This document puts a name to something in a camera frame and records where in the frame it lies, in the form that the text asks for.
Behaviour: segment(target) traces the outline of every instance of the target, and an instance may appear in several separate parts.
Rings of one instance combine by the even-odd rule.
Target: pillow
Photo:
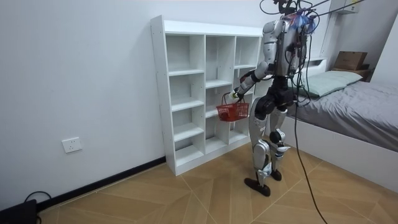
[[[306,80],[303,78],[303,86],[308,91],[311,98],[320,98],[327,94],[333,93],[334,91],[342,90],[347,85],[359,81],[362,76],[353,72],[324,72],[317,75],[310,76],[308,78],[308,85],[310,89],[307,89]],[[299,91],[300,95],[307,96],[305,91],[301,88]]]
[[[353,73],[353,72],[330,71],[330,72],[325,72],[325,73],[321,73],[321,74],[333,76],[333,78],[335,80],[338,80],[341,83],[345,83],[346,85],[356,83],[356,82],[360,81],[360,79],[363,78],[361,75],[358,75],[357,73]]]

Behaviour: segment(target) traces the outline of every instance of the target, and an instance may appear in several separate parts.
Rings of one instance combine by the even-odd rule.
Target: black device
[[[36,224],[36,200],[29,200],[0,211],[0,224]]]

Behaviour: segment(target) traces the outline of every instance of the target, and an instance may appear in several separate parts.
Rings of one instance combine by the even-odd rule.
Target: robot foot
[[[251,189],[258,191],[260,194],[269,197],[271,195],[271,190],[267,185],[260,186],[259,182],[256,180],[252,180],[250,178],[246,178],[244,183],[250,187]]]
[[[279,172],[279,170],[275,170],[271,172],[271,176],[276,180],[276,181],[281,181],[282,180],[282,174]]]

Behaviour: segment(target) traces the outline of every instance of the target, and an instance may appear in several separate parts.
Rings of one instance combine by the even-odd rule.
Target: bed frame
[[[326,70],[326,59],[321,60],[308,70],[308,76]],[[285,143],[296,147],[294,119],[286,117],[281,130],[286,134]],[[299,120],[297,138],[300,150],[398,192],[398,152]]]

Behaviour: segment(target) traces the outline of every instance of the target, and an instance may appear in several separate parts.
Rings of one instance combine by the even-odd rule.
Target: wall outlet
[[[80,144],[80,138],[73,138],[62,141],[63,149],[66,153],[83,149]]]

